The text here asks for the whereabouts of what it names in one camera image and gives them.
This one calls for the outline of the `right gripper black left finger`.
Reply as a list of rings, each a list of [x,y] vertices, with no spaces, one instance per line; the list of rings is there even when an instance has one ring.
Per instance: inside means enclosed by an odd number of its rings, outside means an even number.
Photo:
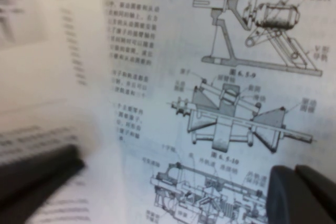
[[[84,167],[71,144],[1,165],[1,223],[25,223]]]

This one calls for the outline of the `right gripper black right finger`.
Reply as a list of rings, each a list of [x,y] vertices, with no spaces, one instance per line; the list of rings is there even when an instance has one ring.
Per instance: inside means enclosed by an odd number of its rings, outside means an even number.
[[[307,165],[273,166],[266,200],[269,223],[335,223],[335,182]]]

